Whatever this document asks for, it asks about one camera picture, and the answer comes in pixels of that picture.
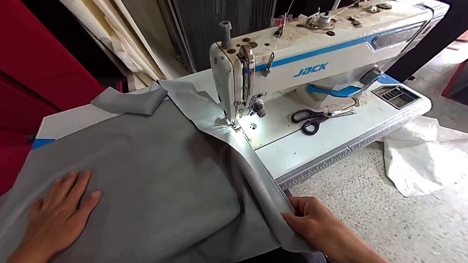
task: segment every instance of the left hand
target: left hand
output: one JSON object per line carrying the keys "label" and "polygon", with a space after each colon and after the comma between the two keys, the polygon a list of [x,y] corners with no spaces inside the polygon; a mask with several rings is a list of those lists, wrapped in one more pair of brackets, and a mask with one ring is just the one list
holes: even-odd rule
{"label": "left hand", "polygon": [[9,263],[47,262],[78,238],[102,194],[100,190],[92,192],[78,208],[91,172],[78,175],[71,172],[57,180],[46,197],[31,205],[26,233]]}

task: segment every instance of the jack logo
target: jack logo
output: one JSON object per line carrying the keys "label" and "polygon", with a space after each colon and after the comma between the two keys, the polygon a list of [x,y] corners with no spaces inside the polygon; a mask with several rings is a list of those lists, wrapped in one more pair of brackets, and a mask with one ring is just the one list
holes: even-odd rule
{"label": "jack logo", "polygon": [[303,68],[299,71],[299,73],[297,75],[294,76],[295,77],[299,77],[301,75],[307,75],[309,73],[313,73],[313,72],[317,72],[317,71],[321,71],[322,69],[325,69],[325,66],[328,64],[327,63],[323,63],[323,64],[318,64],[316,66],[312,66],[312,67],[306,67],[306,68]]}

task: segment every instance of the sewing machine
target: sewing machine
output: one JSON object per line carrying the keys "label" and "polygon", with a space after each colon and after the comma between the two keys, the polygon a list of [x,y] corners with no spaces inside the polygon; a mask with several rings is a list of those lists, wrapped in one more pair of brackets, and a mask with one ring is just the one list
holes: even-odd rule
{"label": "sewing machine", "polygon": [[[341,148],[327,145],[333,148],[326,155],[308,153],[324,140],[354,138],[355,143],[354,134],[360,138],[391,119],[406,116],[408,122],[430,110],[429,99],[384,72],[427,35],[448,7],[435,0],[360,1],[232,39],[230,23],[222,22],[223,39],[211,46],[210,62],[227,122],[245,134],[278,183],[312,173],[311,160],[332,156],[332,149],[350,149],[340,143]],[[358,113],[330,120],[323,124],[328,130],[310,137],[290,119],[301,109],[348,107]],[[410,119],[408,112],[413,112]]]}

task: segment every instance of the scissors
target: scissors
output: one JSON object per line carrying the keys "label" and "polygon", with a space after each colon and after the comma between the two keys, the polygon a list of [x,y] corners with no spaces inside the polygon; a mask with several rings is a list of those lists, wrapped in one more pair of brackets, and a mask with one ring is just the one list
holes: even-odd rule
{"label": "scissors", "polygon": [[[302,117],[300,119],[296,118],[298,114],[304,113],[307,114],[305,117]],[[307,135],[314,135],[319,131],[320,123],[328,120],[329,118],[347,116],[355,113],[357,112],[354,111],[354,109],[335,110],[327,113],[325,113],[324,111],[316,112],[313,110],[304,109],[294,112],[291,116],[291,121],[294,123],[300,123],[301,121],[308,120],[302,125],[301,129]],[[309,126],[313,126],[314,130],[308,130],[307,127]]]}

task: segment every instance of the measuring tape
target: measuring tape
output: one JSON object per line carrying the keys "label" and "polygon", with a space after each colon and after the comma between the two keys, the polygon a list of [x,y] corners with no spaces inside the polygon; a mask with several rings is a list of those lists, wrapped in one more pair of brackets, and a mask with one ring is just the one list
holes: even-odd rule
{"label": "measuring tape", "polygon": [[383,124],[375,127],[374,129],[356,137],[355,139],[329,151],[328,153],[315,158],[314,160],[298,167],[297,169],[286,173],[285,175],[276,179],[276,182],[281,189],[286,190],[291,186],[307,179],[315,173],[327,168],[335,162],[343,159],[349,154],[363,148],[376,140],[384,137],[393,130],[407,124],[411,120],[423,115],[429,109],[421,107],[417,110],[408,110],[405,113],[396,116],[395,118],[384,122]]}

